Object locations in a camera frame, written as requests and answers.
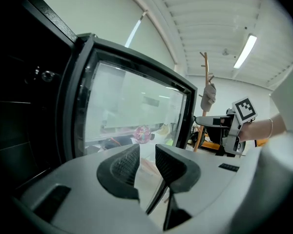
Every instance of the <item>wooden coat rack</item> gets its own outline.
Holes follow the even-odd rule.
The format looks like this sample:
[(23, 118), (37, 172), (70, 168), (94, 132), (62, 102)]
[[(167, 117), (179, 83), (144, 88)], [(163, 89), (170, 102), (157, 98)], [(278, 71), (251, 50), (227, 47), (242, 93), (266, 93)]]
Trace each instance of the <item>wooden coat rack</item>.
[[(205, 86), (207, 86), (210, 81), (214, 78), (214, 76), (212, 76), (211, 78), (209, 78), (209, 60), (207, 58), (207, 53), (205, 52), (204, 54), (202, 54), (202, 52), (200, 52), (201, 56), (203, 56), (204, 60), (205, 60), (205, 65), (201, 65), (201, 67), (205, 67)], [(206, 116), (206, 111), (203, 111), (202, 116)], [(199, 134), (198, 134), (198, 138), (197, 141), (195, 143), (194, 149), (193, 151), (196, 152), (199, 144), (200, 144), (200, 140), (203, 134), (203, 128), (204, 126), (200, 126), (200, 128), (198, 129)]]

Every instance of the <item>fluorescent light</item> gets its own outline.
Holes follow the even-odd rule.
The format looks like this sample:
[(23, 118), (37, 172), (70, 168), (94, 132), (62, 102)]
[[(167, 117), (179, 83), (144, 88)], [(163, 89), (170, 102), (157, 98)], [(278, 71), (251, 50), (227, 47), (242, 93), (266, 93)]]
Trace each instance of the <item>fluorescent light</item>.
[(166, 87), (166, 88), (168, 88), (168, 89), (172, 89), (172, 90), (175, 90), (175, 91), (179, 91), (179, 90), (176, 89), (176, 88), (171, 88), (171, 87)]
[(233, 66), (234, 68), (240, 68), (241, 65), (243, 64), (243, 62), (245, 61), (245, 59), (248, 57), (248, 55), (250, 54), (252, 48), (254, 47), (254, 44), (257, 40), (256, 36), (253, 35), (249, 35), (248, 40), (238, 58), (238, 60), (236, 61), (235, 65)]
[(130, 45), (130, 43), (131, 43), (131, 41), (132, 41), (132, 39), (133, 39), (133, 37), (134, 37), (134, 35), (135, 35), (137, 29), (139, 28), (140, 23), (141, 23), (141, 20), (138, 20), (137, 23), (136, 23), (136, 25), (135, 25), (135, 27), (134, 27), (133, 30), (131, 31), (131, 33), (130, 33), (128, 39), (127, 39), (127, 42), (126, 42), (126, 44), (125, 44), (125, 47), (126, 47), (126, 48), (129, 47), (129, 45)]

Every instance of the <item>glass window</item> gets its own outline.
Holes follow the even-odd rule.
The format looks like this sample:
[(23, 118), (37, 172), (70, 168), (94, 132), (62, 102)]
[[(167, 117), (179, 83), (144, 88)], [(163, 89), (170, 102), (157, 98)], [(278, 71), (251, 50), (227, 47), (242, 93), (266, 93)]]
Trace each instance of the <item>glass window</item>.
[(162, 182), (155, 145), (176, 145), (185, 102), (175, 88), (106, 61), (97, 63), (88, 93), (83, 155), (139, 143), (135, 187), (144, 210)]

